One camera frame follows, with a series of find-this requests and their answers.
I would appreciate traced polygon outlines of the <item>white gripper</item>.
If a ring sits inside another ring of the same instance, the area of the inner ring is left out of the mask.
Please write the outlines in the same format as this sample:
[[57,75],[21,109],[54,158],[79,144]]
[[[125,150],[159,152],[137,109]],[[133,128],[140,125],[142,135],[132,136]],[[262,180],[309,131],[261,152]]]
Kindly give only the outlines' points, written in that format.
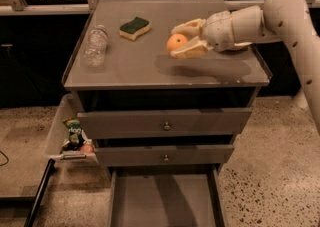
[[194,37],[172,50],[169,53],[172,58],[198,58],[212,48],[222,52],[239,44],[260,42],[265,37],[263,12],[259,6],[234,12],[223,11],[206,20],[197,18],[180,24],[171,30],[171,34]]

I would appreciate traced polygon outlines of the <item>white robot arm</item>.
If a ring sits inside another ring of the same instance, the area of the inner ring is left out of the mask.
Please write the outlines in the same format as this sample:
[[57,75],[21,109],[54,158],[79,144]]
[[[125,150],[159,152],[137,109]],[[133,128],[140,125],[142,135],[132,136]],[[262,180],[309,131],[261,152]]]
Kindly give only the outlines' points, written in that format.
[[171,33],[191,38],[170,52],[176,59],[200,57],[210,50],[238,50],[252,43],[283,42],[320,132],[320,37],[306,0],[264,0],[261,7],[194,19],[174,27]]

